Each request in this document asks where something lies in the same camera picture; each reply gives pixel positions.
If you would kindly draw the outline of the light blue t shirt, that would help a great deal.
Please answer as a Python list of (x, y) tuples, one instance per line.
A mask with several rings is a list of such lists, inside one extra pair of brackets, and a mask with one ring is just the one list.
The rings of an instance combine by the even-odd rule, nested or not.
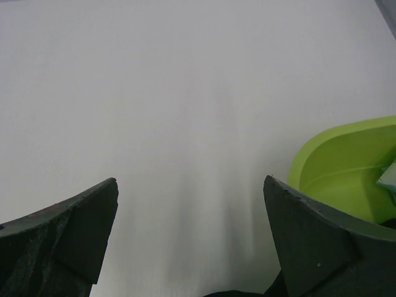
[(396, 163), (393, 161), (389, 166), (381, 168), (381, 176), (376, 184), (395, 194), (396, 185)]

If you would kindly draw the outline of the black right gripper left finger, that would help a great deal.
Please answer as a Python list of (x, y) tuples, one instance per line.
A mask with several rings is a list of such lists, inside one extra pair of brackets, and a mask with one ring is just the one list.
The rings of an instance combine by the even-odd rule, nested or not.
[(118, 208), (115, 178), (1, 224), (1, 296), (89, 296)]

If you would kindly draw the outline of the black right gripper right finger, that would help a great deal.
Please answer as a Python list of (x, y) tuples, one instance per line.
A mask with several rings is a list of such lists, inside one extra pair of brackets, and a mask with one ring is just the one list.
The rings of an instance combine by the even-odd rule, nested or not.
[(289, 296), (395, 296), (395, 230), (267, 176), (264, 200)]

